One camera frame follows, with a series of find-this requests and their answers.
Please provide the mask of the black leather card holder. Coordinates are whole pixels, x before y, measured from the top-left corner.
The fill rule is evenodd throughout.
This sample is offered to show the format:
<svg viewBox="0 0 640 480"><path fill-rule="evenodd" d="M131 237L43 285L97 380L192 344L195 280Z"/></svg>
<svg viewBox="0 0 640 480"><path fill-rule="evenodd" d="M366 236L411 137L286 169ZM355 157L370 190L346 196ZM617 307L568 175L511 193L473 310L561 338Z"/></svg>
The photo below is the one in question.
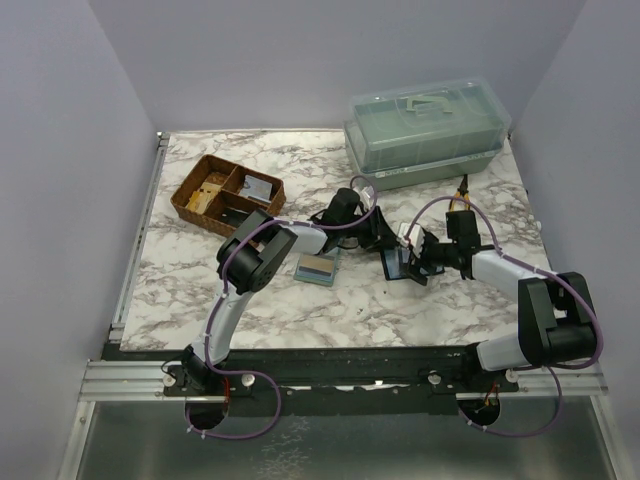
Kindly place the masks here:
<svg viewBox="0 0 640 480"><path fill-rule="evenodd" d="M380 252L384 277L387 281L409 279L404 273L406 265L414 265L410 262L410 252L403 247Z"/></svg>

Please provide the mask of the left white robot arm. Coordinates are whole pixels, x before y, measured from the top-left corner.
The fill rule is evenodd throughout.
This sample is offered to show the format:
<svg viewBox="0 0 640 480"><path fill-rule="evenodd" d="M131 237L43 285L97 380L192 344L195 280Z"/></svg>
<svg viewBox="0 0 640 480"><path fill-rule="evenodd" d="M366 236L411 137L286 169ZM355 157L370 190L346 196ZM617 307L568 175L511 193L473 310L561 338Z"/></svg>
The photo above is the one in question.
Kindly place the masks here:
<svg viewBox="0 0 640 480"><path fill-rule="evenodd" d="M326 255L353 240L357 248L380 252L399 245L371 188L341 188L327 208L308 221L249 214L218 250L220 279L199 337L184 351L181 365L188 384L201 395L214 393L222 380L218 367L249 300L273 279L293 253Z"/></svg>

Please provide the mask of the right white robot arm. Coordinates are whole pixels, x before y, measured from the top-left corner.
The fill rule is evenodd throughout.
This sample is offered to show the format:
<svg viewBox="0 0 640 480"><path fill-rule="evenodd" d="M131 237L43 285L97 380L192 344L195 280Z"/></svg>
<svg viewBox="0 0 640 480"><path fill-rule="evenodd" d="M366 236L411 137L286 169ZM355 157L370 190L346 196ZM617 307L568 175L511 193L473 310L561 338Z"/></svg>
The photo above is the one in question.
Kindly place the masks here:
<svg viewBox="0 0 640 480"><path fill-rule="evenodd" d="M485 390L499 370L566 365L597 353L594 311L582 275L543 273L482 244L471 210L448 212L446 231L448 240L442 242L415 223L401 224L398 239L409 250L409 275L424 284L429 275L455 269L462 279L488 284L517 306L514 333L471 348L472 360L459 370L467 389Z"/></svg>

